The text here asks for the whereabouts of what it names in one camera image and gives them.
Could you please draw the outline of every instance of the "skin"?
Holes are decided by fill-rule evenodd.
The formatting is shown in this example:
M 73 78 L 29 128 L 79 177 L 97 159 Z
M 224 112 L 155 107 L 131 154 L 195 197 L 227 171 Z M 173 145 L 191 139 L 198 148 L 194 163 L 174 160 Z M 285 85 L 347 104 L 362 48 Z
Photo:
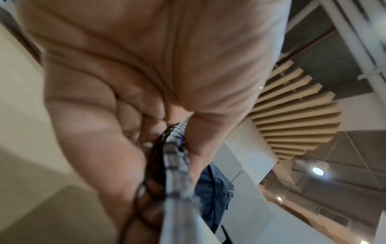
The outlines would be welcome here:
M 144 148 L 192 112 L 196 182 L 279 56 L 290 0 L 18 0 L 45 51 L 45 104 L 70 164 L 120 228 Z

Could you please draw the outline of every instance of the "wooden baffle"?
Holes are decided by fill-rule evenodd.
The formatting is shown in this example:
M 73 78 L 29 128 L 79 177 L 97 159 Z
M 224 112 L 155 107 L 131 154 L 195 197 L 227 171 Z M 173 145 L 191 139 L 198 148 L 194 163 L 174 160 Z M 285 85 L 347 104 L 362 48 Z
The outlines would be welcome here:
M 303 155 L 329 142 L 340 124 L 335 94 L 321 92 L 294 62 L 276 67 L 248 114 L 279 162 Z

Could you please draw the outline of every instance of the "round light fixture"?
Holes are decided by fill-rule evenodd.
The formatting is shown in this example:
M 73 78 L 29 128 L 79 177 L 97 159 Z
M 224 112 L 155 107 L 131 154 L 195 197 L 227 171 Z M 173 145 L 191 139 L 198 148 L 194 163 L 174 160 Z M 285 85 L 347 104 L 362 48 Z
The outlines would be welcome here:
M 317 175 L 320 175 L 320 176 L 323 176 L 324 175 L 324 171 L 321 169 L 321 168 L 318 168 L 318 167 L 313 167 L 312 168 L 312 171 L 317 174 Z

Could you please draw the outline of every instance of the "wrinkled skin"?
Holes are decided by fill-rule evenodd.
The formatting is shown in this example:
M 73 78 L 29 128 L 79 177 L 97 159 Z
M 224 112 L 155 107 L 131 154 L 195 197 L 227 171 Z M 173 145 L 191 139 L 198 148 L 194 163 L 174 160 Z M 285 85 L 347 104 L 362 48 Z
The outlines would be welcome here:
M 196 181 L 252 108 L 279 56 L 289 0 L 18 0 L 45 48 L 45 104 L 64 155 L 120 227 L 141 145 L 194 112 Z

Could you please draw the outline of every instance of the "wooden slat ceiling feature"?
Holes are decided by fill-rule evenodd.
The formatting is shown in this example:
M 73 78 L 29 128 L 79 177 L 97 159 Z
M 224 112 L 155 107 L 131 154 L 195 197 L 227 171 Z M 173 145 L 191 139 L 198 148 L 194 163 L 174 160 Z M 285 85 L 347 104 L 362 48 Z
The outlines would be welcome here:
M 322 85 L 310 84 L 312 77 L 292 65 L 288 60 L 272 71 L 248 114 L 279 162 L 329 142 L 341 121 L 335 95 L 319 93 Z

